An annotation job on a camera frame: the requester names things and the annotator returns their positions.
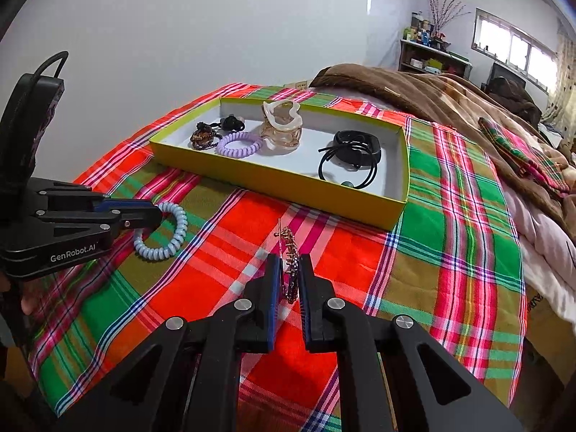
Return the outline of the pink rhinestone hair clip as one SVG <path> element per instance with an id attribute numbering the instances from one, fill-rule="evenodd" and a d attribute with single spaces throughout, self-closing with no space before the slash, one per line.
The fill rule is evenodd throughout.
<path id="1" fill-rule="evenodd" d="M 298 278 L 300 272 L 300 255 L 294 233 L 289 227 L 278 222 L 274 236 L 278 240 L 278 251 L 281 260 L 280 283 L 283 297 L 293 304 L 299 293 Z"/>

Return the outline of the translucent pink hair claw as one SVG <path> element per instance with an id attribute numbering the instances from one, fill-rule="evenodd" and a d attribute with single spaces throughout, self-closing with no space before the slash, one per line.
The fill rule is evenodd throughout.
<path id="1" fill-rule="evenodd" d="M 293 99 L 263 102 L 261 138 L 274 151 L 293 151 L 300 145 L 303 117 L 300 103 Z"/>

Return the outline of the red plaid bed cloth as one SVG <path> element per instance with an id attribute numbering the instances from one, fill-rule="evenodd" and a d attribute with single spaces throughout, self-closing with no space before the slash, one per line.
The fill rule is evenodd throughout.
<path id="1" fill-rule="evenodd" d="M 234 300 L 292 230 L 315 273 L 367 314 L 411 316 L 502 403 L 516 393 L 526 331 L 517 230 L 489 157 L 454 129 L 372 103 L 300 91 L 306 106 L 395 123 L 405 130 L 410 185 L 397 226 L 384 232 L 244 191 L 153 159 L 150 139 L 177 109 L 103 155 L 78 182 L 115 198 L 172 201 L 188 214 L 171 260 L 140 260 L 118 238 L 99 260 L 45 280 L 27 360 L 61 414 L 173 315 L 210 315 Z"/>

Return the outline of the yellow-green shallow box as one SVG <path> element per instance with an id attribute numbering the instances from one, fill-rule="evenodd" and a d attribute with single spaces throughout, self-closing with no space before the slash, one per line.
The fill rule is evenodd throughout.
<path id="1" fill-rule="evenodd" d="M 195 106 L 151 138 L 154 158 L 166 166 L 384 230 L 395 227 L 408 201 L 410 179 L 407 139 L 395 123 L 304 104 L 303 134 L 293 151 L 274 151 L 265 144 L 245 158 L 229 158 L 215 149 L 192 148 L 190 138 L 198 123 L 210 124 L 229 114 L 240 117 L 247 132 L 259 133 L 262 104 L 260 99 L 218 98 Z M 382 159 L 376 167 L 354 170 L 337 158 L 323 158 L 324 147 L 344 130 L 377 136 Z"/>

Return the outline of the black wristband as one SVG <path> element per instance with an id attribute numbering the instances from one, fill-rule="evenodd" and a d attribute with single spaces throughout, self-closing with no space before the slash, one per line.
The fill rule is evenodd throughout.
<path id="1" fill-rule="evenodd" d="M 377 136 L 357 130 L 338 131 L 334 136 L 336 157 L 355 168 L 378 165 L 382 159 Z"/>

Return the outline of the white pink bedding pile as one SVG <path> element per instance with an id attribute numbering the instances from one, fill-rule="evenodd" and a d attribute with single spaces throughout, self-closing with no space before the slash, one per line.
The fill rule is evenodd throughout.
<path id="1" fill-rule="evenodd" d="M 545 213 L 506 183 L 503 194 L 524 259 L 524 278 L 554 314 L 575 326 L 575 245 Z"/>

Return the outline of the folded plaid cloth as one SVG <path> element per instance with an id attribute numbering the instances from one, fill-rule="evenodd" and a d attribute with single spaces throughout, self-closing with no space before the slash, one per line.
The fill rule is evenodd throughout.
<path id="1" fill-rule="evenodd" d="M 520 177 L 533 180 L 556 197 L 563 198 L 569 193 L 570 187 L 564 180 L 561 167 L 544 152 L 529 145 L 520 136 L 493 120 L 480 117 L 478 126 Z"/>

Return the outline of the brown fleece blanket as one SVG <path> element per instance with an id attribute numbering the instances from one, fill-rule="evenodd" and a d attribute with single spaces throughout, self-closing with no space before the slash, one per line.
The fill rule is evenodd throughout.
<path id="1" fill-rule="evenodd" d="M 575 194 L 568 192 L 565 198 L 557 198 L 534 180 L 520 176 L 481 133 L 478 120 L 493 120 L 536 148 L 544 145 L 544 139 L 526 121 L 505 110 L 473 83 L 452 74 L 418 74 L 342 63 L 322 69 L 311 80 L 310 87 L 344 89 L 371 96 L 401 112 L 455 129 L 490 157 L 500 180 L 550 217 L 567 236 L 575 237 Z"/>

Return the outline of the dark jacket on chair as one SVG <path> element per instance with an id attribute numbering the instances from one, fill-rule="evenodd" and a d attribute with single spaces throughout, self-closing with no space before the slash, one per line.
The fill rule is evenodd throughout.
<path id="1" fill-rule="evenodd" d="M 511 113 L 532 127 L 538 127 L 542 111 L 525 89 L 525 81 L 505 66 L 493 63 L 488 79 L 482 84 L 481 89 Z"/>

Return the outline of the cluttered wooden shelf unit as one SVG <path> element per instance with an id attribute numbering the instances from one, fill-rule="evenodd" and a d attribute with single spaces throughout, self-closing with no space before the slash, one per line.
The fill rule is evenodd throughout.
<path id="1" fill-rule="evenodd" d="M 433 26 L 421 12 L 413 12 L 410 26 L 400 39 L 397 69 L 429 74 L 455 74 L 469 79 L 472 64 L 464 57 L 448 51 L 449 43 L 433 34 Z"/>

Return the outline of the patterned curtain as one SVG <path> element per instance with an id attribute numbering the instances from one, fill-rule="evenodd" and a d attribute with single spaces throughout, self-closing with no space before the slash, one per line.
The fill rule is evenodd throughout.
<path id="1" fill-rule="evenodd" d="M 558 31 L 557 83 L 548 97 L 542 120 L 552 125 L 570 143 L 575 137 L 575 42 L 563 29 Z"/>

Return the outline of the window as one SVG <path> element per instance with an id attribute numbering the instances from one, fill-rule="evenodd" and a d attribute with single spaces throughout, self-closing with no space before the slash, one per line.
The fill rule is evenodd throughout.
<path id="1" fill-rule="evenodd" d="M 510 67 L 542 91 L 555 91 L 555 52 L 510 22 L 477 9 L 472 48 Z"/>

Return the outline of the dried flower branches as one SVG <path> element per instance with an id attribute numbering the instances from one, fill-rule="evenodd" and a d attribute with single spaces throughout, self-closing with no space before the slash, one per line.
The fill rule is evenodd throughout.
<path id="1" fill-rule="evenodd" d="M 461 0 L 428 0 L 431 12 L 433 32 L 439 37 L 443 29 L 454 19 L 469 15 L 466 5 Z"/>

